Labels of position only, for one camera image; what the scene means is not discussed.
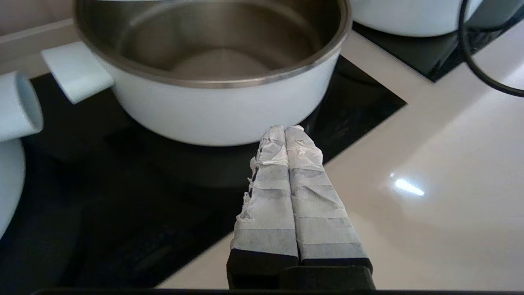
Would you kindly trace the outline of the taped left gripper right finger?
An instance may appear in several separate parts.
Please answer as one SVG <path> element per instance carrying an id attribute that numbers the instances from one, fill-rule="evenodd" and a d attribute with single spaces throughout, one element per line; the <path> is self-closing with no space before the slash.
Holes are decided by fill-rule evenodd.
<path id="1" fill-rule="evenodd" d="M 372 263 L 325 171 L 322 151 L 300 126 L 287 127 L 285 136 L 300 263 L 361 266 L 372 272 Z"/>

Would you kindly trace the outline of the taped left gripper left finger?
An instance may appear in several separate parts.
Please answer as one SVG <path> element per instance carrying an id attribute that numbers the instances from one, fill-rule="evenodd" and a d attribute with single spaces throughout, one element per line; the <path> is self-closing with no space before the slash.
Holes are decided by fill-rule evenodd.
<path id="1" fill-rule="evenodd" d="M 230 289 L 277 289 L 281 273 L 299 265 L 283 126 L 264 133 L 251 169 L 230 243 L 228 285 Z"/>

